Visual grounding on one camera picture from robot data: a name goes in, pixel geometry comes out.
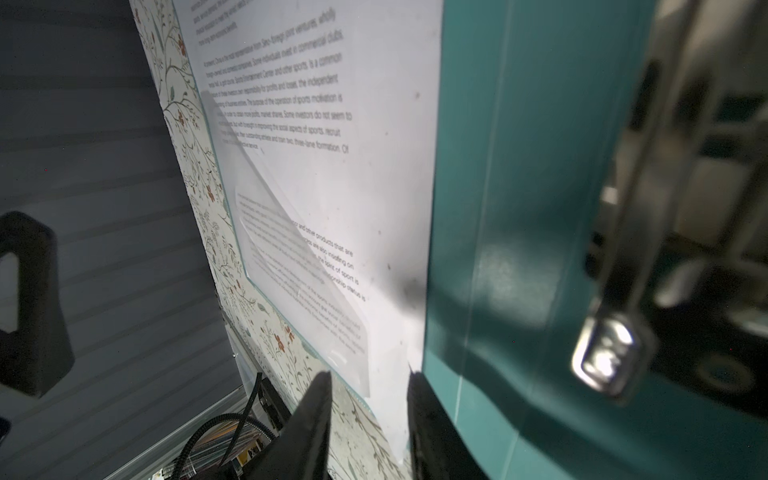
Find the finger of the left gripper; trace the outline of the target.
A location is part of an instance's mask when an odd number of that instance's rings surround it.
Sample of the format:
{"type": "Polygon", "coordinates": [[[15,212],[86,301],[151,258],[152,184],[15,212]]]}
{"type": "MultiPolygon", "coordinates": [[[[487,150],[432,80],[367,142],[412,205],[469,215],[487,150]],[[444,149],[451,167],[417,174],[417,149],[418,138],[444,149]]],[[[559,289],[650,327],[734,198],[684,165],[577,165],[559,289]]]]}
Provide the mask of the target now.
{"type": "Polygon", "coordinates": [[[72,369],[75,356],[61,308],[55,232],[33,217],[1,216],[1,254],[18,259],[18,326],[1,333],[1,384],[40,398],[72,369]]]}

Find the teal paper folder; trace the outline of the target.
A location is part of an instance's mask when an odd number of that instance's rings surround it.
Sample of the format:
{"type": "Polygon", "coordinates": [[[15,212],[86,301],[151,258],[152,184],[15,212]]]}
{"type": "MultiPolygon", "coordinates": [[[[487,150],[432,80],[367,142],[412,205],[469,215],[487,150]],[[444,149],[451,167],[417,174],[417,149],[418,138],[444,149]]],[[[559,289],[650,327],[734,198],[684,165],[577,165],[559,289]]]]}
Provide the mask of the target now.
{"type": "Polygon", "coordinates": [[[767,5],[443,5],[423,361],[489,479],[767,475],[767,5]]]}

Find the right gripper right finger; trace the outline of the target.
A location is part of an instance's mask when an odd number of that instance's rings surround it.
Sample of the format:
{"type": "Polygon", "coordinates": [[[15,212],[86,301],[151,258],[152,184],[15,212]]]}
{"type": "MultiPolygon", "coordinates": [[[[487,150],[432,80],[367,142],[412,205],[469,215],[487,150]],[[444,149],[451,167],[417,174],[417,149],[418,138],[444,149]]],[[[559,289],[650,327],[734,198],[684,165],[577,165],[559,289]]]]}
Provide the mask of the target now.
{"type": "Polygon", "coordinates": [[[414,479],[487,479],[422,372],[412,372],[407,391],[414,479]]]}

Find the printed paper sheet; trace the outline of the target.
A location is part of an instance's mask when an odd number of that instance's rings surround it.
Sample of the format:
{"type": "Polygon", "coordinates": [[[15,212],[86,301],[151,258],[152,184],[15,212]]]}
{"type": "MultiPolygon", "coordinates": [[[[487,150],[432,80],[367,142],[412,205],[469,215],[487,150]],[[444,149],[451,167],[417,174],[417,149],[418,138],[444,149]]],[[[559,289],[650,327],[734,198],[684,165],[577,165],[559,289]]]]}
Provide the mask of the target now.
{"type": "Polygon", "coordinates": [[[424,351],[442,3],[174,9],[246,276],[402,458],[424,351]]]}

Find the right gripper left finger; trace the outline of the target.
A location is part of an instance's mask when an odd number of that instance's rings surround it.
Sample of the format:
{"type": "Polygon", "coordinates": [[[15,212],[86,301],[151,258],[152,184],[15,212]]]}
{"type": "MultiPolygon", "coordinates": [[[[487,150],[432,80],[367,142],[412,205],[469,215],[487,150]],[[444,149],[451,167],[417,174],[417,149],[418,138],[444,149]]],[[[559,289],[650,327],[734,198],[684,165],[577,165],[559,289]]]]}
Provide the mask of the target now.
{"type": "Polygon", "coordinates": [[[243,468],[242,479],[329,479],[332,375],[315,376],[281,434],[243,468]]]}

